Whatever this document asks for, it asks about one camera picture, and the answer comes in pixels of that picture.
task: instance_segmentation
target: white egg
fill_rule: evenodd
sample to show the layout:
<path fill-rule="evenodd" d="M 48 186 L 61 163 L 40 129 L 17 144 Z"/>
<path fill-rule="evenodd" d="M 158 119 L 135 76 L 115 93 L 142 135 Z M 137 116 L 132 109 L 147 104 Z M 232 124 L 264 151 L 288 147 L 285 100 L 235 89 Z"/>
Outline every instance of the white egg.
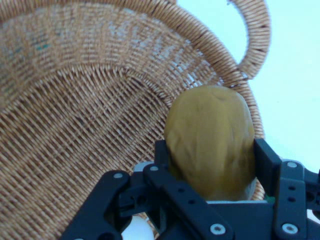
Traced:
<path fill-rule="evenodd" d="M 154 240 L 152 228 L 146 220 L 132 216 L 129 226 L 122 232 L 123 240 Z"/>

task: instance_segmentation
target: bolt hole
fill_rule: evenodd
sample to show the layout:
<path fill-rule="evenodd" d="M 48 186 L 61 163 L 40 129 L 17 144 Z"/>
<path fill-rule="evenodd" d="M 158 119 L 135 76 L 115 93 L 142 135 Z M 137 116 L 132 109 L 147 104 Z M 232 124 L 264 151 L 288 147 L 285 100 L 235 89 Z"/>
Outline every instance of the bolt hole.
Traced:
<path fill-rule="evenodd" d="M 143 196 L 143 195 L 139 196 L 138 199 L 137 199 L 137 201 L 136 201 L 136 203 L 137 203 L 138 205 L 143 205 L 143 204 L 145 204 L 146 202 L 147 202 L 147 198 L 146 198 L 145 196 Z"/>
<path fill-rule="evenodd" d="M 313 200 L 315 200 L 315 196 L 311 193 L 311 192 L 306 192 L 306 200 L 308 202 L 312 202 Z"/>
<path fill-rule="evenodd" d="M 114 240 L 115 236 L 110 232 L 105 232 L 98 237 L 98 240 Z"/>
<path fill-rule="evenodd" d="M 291 203 L 294 203 L 296 201 L 296 199 L 294 197 L 288 197 L 288 201 Z"/>

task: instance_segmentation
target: wicker basket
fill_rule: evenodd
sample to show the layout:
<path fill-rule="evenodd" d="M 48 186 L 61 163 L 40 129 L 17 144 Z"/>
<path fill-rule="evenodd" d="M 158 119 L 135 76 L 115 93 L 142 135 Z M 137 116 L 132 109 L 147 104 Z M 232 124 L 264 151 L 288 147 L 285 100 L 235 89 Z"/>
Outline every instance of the wicker basket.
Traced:
<path fill-rule="evenodd" d="M 0 1 L 1 237 L 58 238 L 104 172 L 153 159 L 185 89 L 233 88 L 264 137 L 247 80 L 269 16 L 263 0 L 233 2 L 248 27 L 240 64 L 174 1 Z"/>

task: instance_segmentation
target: basket handle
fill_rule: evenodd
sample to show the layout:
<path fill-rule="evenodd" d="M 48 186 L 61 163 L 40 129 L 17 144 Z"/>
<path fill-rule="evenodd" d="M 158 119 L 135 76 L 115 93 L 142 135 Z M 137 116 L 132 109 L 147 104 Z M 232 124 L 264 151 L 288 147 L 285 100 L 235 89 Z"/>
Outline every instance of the basket handle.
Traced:
<path fill-rule="evenodd" d="M 238 68 L 248 79 L 254 78 L 265 62 L 271 38 L 270 17 L 264 0 L 228 0 L 244 17 L 248 45 Z"/>

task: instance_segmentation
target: woven basket rim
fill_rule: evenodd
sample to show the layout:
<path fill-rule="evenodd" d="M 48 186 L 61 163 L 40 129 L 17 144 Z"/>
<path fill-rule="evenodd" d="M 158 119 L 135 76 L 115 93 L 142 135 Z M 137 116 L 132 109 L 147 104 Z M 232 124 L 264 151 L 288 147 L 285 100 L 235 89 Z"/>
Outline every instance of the woven basket rim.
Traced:
<path fill-rule="evenodd" d="M 29 14 L 38 8 L 70 3 L 111 4 L 147 14 L 165 23 L 182 37 L 190 40 L 222 77 L 226 86 L 252 79 L 263 65 L 270 45 L 270 18 L 264 0 L 230 0 L 244 17 L 248 30 L 248 46 L 237 64 L 221 41 L 192 14 L 167 0 L 25 0 L 0 2 L 0 23 Z"/>

